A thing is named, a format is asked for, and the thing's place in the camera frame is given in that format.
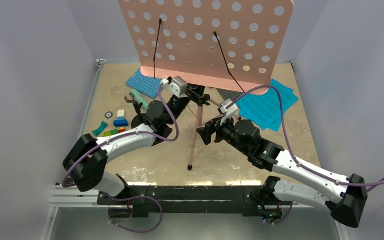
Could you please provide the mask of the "mint green toy microphone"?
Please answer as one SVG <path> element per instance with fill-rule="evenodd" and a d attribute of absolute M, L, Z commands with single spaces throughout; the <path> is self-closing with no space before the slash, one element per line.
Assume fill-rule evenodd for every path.
<path fill-rule="evenodd" d="M 136 89 L 132 89 L 130 91 L 130 95 L 133 96 L 134 100 L 138 103 L 138 104 L 142 104 L 142 108 L 147 111 L 148 108 L 149 108 L 149 102 L 142 96 L 142 94 L 137 91 Z"/>

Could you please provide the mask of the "pink music stand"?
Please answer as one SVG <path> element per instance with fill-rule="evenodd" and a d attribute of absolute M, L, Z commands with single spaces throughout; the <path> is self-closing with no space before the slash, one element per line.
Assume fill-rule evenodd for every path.
<path fill-rule="evenodd" d="M 121 0 L 144 76 L 264 95 L 294 10 L 291 0 Z M 204 92 L 196 118 L 211 98 Z"/>

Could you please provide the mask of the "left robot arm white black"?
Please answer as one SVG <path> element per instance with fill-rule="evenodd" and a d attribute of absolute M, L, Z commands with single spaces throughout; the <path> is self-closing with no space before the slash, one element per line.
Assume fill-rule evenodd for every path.
<path fill-rule="evenodd" d="M 138 102 L 133 102 L 137 116 L 130 130 L 104 137 L 82 135 L 62 162 L 66 175 L 64 188 L 77 187 L 80 192 L 100 190 L 118 205 L 129 199 L 128 184 L 119 175 L 106 171 L 107 164 L 127 153 L 174 142 L 179 138 L 177 119 L 190 102 L 204 97 L 205 87 L 188 84 L 180 95 L 173 94 L 168 102 L 161 97 L 150 103 L 141 113 Z"/>

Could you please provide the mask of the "blue sheet music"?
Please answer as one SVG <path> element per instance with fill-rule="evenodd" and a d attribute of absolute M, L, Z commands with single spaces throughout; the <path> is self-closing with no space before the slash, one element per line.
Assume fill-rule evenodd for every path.
<path fill-rule="evenodd" d="M 240 108 L 240 115 L 256 123 L 263 128 L 263 95 L 248 94 L 239 100 L 236 104 Z"/>
<path fill-rule="evenodd" d="M 282 98 L 283 112 L 285 113 L 295 103 L 298 102 L 299 97 L 295 95 L 294 90 L 280 83 L 279 81 L 272 79 L 271 85 L 277 88 Z M 278 132 L 280 130 L 281 108 L 278 94 L 275 89 L 270 88 L 269 91 L 262 96 L 263 103 L 263 129 L 270 129 Z"/>

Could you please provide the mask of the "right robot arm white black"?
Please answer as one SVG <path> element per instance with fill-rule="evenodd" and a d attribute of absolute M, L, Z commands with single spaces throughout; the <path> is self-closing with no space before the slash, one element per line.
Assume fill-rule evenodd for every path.
<path fill-rule="evenodd" d="M 215 143 L 227 142 L 245 155 L 254 167 L 287 176 L 302 184 L 289 188 L 269 184 L 260 191 L 264 202 L 272 204 L 280 200 L 326 207 L 337 222 L 350 228 L 360 226 L 368 200 L 362 176 L 336 174 L 297 158 L 289 150 L 261 137 L 260 130 L 250 120 L 234 122 L 228 119 L 221 124 L 220 119 L 215 118 L 196 132 L 205 145 L 209 145 L 215 136 Z"/>

